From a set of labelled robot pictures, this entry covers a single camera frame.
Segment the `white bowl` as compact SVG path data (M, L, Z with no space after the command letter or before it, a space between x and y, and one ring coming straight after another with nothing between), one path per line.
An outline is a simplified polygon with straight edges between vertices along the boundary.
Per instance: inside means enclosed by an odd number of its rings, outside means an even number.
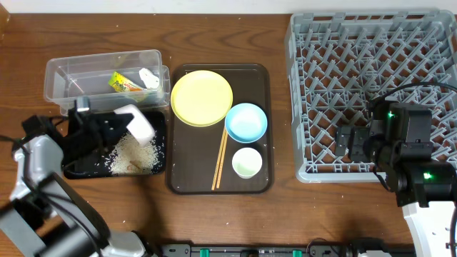
M131 114L133 119L127 125L128 131L138 141L140 147L144 147L156 135L156 130L149 123L142 112L133 104L114 109L115 114Z

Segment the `pile of rice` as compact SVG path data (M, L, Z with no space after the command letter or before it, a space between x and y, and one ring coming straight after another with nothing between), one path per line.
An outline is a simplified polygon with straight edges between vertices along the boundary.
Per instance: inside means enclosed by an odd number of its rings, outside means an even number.
M126 132L104 158L104 165L113 176L128 176L158 173L165 164L165 148L162 143L156 145L152 139L144 147ZM142 173L134 173L129 169L130 161L134 161L143 169Z

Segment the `green snack wrapper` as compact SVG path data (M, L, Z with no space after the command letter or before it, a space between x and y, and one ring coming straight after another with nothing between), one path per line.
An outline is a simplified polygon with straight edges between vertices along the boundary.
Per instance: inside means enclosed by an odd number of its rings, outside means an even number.
M112 87L116 92L129 92L129 91L143 91L144 88L135 84L124 75L115 71L112 73L111 78L108 82L109 86Z

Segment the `white napkin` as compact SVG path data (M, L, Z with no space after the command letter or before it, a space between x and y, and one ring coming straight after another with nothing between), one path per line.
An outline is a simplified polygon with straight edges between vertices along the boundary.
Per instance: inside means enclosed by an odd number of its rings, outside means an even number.
M140 79L143 81L147 89L158 89L160 86L160 79L154 75L150 70L142 68L139 71Z

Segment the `light blue bowl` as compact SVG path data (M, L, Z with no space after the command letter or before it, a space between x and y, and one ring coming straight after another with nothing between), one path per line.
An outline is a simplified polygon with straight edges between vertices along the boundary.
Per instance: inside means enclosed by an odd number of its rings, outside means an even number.
M259 140L268 128L266 113L259 106L250 103L232 107L224 123L228 135L239 143L253 143Z

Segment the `pale green cup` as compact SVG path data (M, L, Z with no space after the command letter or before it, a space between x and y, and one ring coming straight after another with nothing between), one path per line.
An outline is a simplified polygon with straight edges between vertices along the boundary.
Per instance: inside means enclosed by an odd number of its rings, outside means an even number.
M232 168L238 176L249 179L255 176L263 165L261 154L254 148L241 148L232 158Z

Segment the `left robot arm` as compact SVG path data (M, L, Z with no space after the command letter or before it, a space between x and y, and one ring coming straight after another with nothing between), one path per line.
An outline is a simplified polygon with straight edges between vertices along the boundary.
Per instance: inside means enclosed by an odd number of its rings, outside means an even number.
M154 256L135 231L113 232L63 179L63 169L103 150L127 131L141 139L153 129L132 105L112 113L72 109L68 116L31 116L12 141L17 178L1 207L1 230L24 256Z

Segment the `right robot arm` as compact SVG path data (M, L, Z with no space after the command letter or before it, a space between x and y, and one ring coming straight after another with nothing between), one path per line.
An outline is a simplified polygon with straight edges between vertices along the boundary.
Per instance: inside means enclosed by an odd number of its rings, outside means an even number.
M423 105L376 99L368 126L340 126L336 155L372 163L396 196L417 256L456 255L456 168L432 158L432 113Z

